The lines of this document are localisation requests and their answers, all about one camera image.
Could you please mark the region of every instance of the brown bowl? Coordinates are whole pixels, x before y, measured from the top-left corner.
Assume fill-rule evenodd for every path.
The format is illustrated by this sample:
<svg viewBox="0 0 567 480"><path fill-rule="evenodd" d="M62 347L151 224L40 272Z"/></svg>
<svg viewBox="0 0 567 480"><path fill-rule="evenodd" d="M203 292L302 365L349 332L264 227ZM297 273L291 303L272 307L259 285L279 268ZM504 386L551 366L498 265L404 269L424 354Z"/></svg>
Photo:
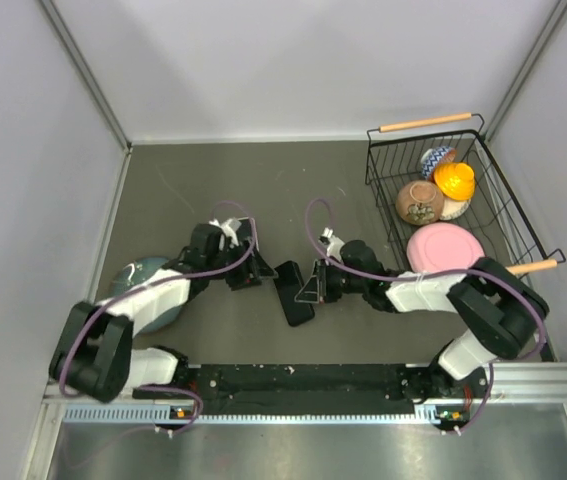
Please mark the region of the brown bowl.
<svg viewBox="0 0 567 480"><path fill-rule="evenodd" d="M445 197L432 182L415 180L405 185L396 198L396 211L407 223L428 225L441 218Z"/></svg>

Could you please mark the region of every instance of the blue and white bowl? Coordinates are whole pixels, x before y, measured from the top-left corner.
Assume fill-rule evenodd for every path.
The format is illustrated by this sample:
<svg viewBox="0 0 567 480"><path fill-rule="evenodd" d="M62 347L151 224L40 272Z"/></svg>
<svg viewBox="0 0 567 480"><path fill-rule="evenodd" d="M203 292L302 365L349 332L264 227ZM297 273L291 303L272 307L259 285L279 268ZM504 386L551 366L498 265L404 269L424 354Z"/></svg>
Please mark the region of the blue and white bowl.
<svg viewBox="0 0 567 480"><path fill-rule="evenodd" d="M421 157L421 175L426 180L432 179L434 169L441 163L453 162L456 158L456 149L452 147L430 148Z"/></svg>

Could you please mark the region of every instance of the cable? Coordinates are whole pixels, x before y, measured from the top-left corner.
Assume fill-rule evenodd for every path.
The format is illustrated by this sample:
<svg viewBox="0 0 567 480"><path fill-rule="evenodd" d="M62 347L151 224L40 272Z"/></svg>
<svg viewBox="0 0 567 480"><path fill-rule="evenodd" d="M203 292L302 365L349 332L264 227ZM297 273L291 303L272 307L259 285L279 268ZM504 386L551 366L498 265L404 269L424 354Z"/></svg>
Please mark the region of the cable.
<svg viewBox="0 0 567 480"><path fill-rule="evenodd" d="M247 218L252 219L252 217L250 216L250 214L248 213L248 211L240 204L233 202L231 200L223 200L221 202L218 202L214 208L213 208L213 212L217 210L217 208L219 206L222 205L229 205L232 207L236 207L238 208L243 215L245 215ZM142 285L139 286L137 288L134 288L132 290L128 290L127 292L117 296L117 297L113 297L110 300L108 300L107 302L105 302L103 305L101 305L92 315L90 315L90 318L88 318L87 322L85 322L85 325L83 326L83 328L81 329L81 331L79 332L79 334L76 336L76 340L74 340L74 343L72 344L72 347L70 348L70 351L67 354L67 357L65 358L65 363L63 364L63 368L61 369L61 374L59 375L59 390L61 391L61 393L66 396L66 397L79 397L81 394L77 393L77 394L73 394L70 393L66 390L66 382L67 382L67 375L70 371L70 365L72 364L72 360L74 360L74 357L76 355L76 352L78 351L79 347L81 346L81 343L83 343L83 340L85 339L85 337L87 336L88 332L90 331L90 329L92 328L92 326L94 325L94 323L96 323L96 321L99 319L99 317L110 307L112 307L113 305L116 305L117 303L130 298L134 295L136 295L137 293L140 293L144 290L147 290L149 288L154 288L154 287L158 287L159 285L163 285L165 283L168 282L173 282L174 280L181 280L181 279L192 279L192 278L205 278L205 277L214 277L216 275L222 275L224 273L229 272L230 270L238 267L240 264L242 264L245 260L248 259L248 257L252 254L252 252L254 251L254 247L256 246L256 227L254 226L254 221L250 220L250 225L252 226L252 238L250 239L250 246L248 247L247 251L243 254L243 256L241 258L239 258L236 262L223 267L223 268L219 268L218 270L211 270L208 272L196 272L196 273L181 273L178 275L174 275L171 277L166 277L166 278L162 278L160 280L156 280L154 282L148 283L147 285Z"/></svg>
<svg viewBox="0 0 567 480"><path fill-rule="evenodd" d="M198 418L201 416L201 414L203 413L203 399L201 397L199 397L196 393L194 393L190 390L182 390L180 388L175 388L175 387L162 387L162 386L154 386L154 385L145 385L145 386L139 387L139 389L146 390L146 391L149 391L149 392L167 392L167 393L176 393L176 394L180 394L180 395L186 395L186 396L190 397L192 400L194 400L194 402L197 404L197 407L195 408L190 420L186 424L184 424L181 428L179 428L178 430L173 430L174 433L171 434L170 439L173 438L175 435L180 435L183 432L192 428L192 426L194 425L194 422L196 422L198 420ZM64 460L65 460L65 464L66 464L67 468L70 469L70 470L78 470L79 468L84 467L85 465L90 463L92 460L94 460L96 457L98 457L101 453L103 453L105 450L110 448L112 445L114 445L119 440L123 439L124 437L127 437L128 435L131 435L131 434L137 433L137 432L146 432L146 431L150 431L150 430L157 431L157 429L159 429L159 427L154 426L154 425L142 425L142 426L139 426L139 427L133 427L133 428L127 429L124 432L121 432L116 437L108 440L105 444L103 444L99 448L97 448L96 451L92 452L90 454L90 456L81 460L78 463L72 463L70 461L69 445L68 445L67 441L64 441L63 442L63 457L64 457Z"/></svg>
<svg viewBox="0 0 567 480"><path fill-rule="evenodd" d="M324 198L315 198L310 203L308 203L307 207L305 208L305 232L307 234L307 237L308 237L310 243L314 247L314 249L318 252L318 254L322 258L329 261L330 265L334 265L335 267L337 267L337 268L339 268L339 269L341 269L345 272L351 273L352 275L358 275L359 277L368 278L370 280L377 280L377 281L380 281L380 282L405 282L405 283L407 283L407 282L416 282L416 281L420 281L420 280L424 280L424 279L439 278L439 277L444 277L444 276L447 276L447 275L459 275L459 274L460 275L473 275L473 276L476 276L476 277L483 278L483 279L485 279L489 282L492 282L492 283L498 285L499 287L503 288L503 290L505 290L507 293L512 295L516 300L518 300L521 303L521 305L523 305L523 307L525 307L525 309L529 312L529 314L534 319L534 322L536 323L536 327L539 331L539 338L536 342L536 345L534 346L534 348L530 352L519 357L518 360L525 360L525 359L527 359L527 358L529 358L533 355L536 355L537 353L539 353L541 351L541 349L545 345L545 342L546 342L546 339L547 339L547 333L546 333L545 325L543 324L543 319L541 318L541 316L537 313L536 310L534 310L534 307L530 304L530 302L527 301L527 299L523 295L521 295L519 292L517 292L514 288L512 288L506 282L504 282L500 278L498 278L498 277L496 277L496 276L494 276L490 273L486 273L486 272L482 272L480 270L474 270L474 269L455 268L455 269L452 269L452 270L445 270L445 271L442 271L442 272L428 273L426 275L417 276L417 277L404 277L404 278L382 277L380 275L374 275L374 274L363 272L363 271L360 271L360 270L355 270L355 269L350 268L346 265L343 265L341 262L336 261L334 258L330 258L325 253L324 248L321 247L321 245L319 245L319 243L314 239L314 237L312 236L312 229L310 228L310 213L312 212L312 209L315 207L315 205L318 204L318 203L322 204L327 209L327 212L328 212L328 215L329 215L328 227L333 228L334 215L332 213L332 207L330 206L329 202L327 200L325 200ZM474 422L476 421L478 416L483 412L485 405L487 404L487 400L490 397L490 394L492 392L492 387L494 385L494 367L492 366L492 362L488 363L488 369L489 369L489 372L490 372L490 379L488 381L488 385L487 385L487 388L485 390L485 395L483 397L483 400L481 401L479 407L477 408L476 412L474 413L474 415L472 416L470 421L458 430L459 434L464 432L465 430L467 430L468 427L470 427L471 425L474 424Z"/></svg>

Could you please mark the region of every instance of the orange bowl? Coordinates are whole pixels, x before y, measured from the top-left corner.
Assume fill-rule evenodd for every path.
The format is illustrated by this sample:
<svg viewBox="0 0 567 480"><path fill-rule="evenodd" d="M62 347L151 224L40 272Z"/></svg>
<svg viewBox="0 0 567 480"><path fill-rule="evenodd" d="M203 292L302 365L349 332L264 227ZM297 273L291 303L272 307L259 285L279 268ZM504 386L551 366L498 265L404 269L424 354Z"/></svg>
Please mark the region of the orange bowl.
<svg viewBox="0 0 567 480"><path fill-rule="evenodd" d="M434 170L434 183L452 200L464 202L474 195L474 170L467 163L445 163Z"/></svg>

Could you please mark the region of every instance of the pink plate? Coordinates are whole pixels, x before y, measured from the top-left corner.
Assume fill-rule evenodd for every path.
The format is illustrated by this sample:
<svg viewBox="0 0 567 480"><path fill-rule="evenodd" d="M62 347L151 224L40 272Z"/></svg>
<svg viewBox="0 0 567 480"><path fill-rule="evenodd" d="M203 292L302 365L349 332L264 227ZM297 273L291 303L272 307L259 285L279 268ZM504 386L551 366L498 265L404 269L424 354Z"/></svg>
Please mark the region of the pink plate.
<svg viewBox="0 0 567 480"><path fill-rule="evenodd" d="M407 259L412 270L418 273L468 268L483 256L476 237L451 223L421 227L407 244Z"/></svg>

